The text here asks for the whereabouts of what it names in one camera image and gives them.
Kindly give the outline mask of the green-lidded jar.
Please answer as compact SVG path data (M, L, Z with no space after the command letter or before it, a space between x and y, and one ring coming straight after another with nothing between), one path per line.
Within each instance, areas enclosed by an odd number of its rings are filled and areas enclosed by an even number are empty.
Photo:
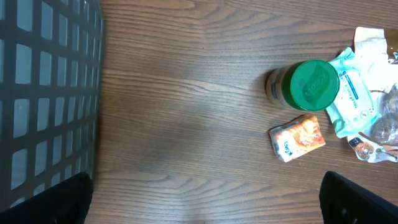
M278 107L321 111L330 106L340 89L336 69L324 60L307 60L278 68L267 78L266 95Z

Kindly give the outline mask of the teal long snack packet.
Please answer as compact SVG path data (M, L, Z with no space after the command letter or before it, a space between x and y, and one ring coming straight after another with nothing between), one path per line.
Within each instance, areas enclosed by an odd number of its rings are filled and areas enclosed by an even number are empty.
M329 64L337 71L340 81L335 100L326 108L336 136L345 138L368 129L381 114L375 108L371 92L361 77L363 63L348 47Z

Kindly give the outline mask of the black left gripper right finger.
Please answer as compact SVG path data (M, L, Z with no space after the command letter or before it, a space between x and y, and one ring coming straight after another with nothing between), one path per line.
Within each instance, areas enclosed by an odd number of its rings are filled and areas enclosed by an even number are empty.
M397 206L336 172L326 172L319 193L324 224L397 224Z

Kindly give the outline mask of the beige brown snack pouch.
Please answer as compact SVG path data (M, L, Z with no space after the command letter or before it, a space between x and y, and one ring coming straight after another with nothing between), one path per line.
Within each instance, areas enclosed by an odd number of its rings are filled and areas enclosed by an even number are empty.
M354 51L367 66L364 81L376 118L346 139L359 160L397 162L397 30L357 27Z

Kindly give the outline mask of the orange small packet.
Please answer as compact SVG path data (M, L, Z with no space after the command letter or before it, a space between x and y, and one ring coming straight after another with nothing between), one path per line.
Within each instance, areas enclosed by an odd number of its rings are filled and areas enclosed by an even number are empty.
M318 118L311 114L304 114L282 126L272 128L269 135L276 156L284 162L292 161L326 144Z

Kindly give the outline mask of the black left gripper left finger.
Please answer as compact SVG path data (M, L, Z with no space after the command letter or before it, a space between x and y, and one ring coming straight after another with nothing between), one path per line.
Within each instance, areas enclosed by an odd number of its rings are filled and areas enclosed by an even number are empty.
M93 198L93 180L80 172L1 212L1 224L84 224Z

